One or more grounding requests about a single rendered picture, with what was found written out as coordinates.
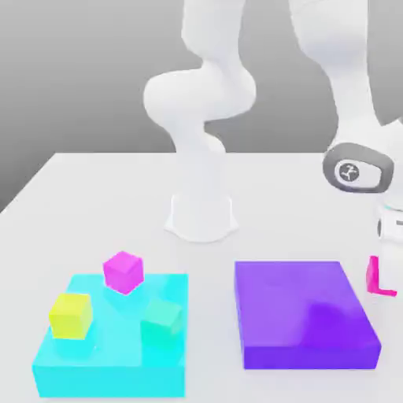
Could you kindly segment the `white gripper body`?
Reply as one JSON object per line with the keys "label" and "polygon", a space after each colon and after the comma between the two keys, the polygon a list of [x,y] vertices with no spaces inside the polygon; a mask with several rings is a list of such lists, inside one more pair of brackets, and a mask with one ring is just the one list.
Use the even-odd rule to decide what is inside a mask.
{"label": "white gripper body", "polygon": [[403,246],[382,244],[379,253],[379,284],[383,289],[403,288]]}

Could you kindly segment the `small hot pink cube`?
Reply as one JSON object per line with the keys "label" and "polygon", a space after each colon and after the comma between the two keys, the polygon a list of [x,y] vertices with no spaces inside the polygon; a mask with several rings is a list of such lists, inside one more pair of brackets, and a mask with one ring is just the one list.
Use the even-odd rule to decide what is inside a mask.
{"label": "small hot pink cube", "polygon": [[366,287],[367,292],[371,294],[384,295],[388,297],[396,297],[396,290],[381,289],[379,286],[379,258],[371,255],[366,270]]}

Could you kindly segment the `small teal cube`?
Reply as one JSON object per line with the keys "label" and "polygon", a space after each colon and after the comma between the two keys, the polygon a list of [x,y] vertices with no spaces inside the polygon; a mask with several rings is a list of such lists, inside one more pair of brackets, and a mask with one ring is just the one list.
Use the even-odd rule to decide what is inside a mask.
{"label": "small teal cube", "polygon": [[141,339],[148,346],[173,347],[182,328],[182,306],[166,299],[152,299],[140,321]]}

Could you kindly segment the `small magenta cube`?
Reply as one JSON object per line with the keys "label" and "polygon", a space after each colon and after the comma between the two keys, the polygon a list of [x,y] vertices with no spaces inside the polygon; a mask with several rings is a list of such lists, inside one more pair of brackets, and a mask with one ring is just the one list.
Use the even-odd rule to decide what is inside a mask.
{"label": "small magenta cube", "polygon": [[143,260],[120,251],[103,263],[105,284],[116,292],[128,295],[144,281]]}

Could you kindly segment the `small yellow cube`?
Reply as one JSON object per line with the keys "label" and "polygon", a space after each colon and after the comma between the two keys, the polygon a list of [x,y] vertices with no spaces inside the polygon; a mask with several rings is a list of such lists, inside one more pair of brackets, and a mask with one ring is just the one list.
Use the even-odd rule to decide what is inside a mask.
{"label": "small yellow cube", "polygon": [[93,321],[89,294],[62,293],[49,312],[54,338],[84,340]]}

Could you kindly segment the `large purple box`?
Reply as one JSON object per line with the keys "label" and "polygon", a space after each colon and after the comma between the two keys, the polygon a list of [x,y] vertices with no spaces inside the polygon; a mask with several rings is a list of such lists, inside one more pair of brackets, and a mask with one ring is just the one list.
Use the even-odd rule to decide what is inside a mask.
{"label": "large purple box", "polygon": [[337,261],[238,261],[235,302],[248,370],[376,368],[382,345]]}

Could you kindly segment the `large cyan box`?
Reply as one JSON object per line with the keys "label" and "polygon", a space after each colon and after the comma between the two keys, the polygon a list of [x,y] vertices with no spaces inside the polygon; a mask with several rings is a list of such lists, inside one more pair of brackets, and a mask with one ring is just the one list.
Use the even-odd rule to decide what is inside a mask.
{"label": "large cyan box", "polygon": [[103,275],[76,274],[70,294],[88,294],[93,323],[84,340],[48,331],[32,363],[40,397],[182,397],[186,389],[187,328],[169,346],[142,340],[140,321],[160,298],[188,313],[186,274],[148,274],[129,295],[105,286]]}

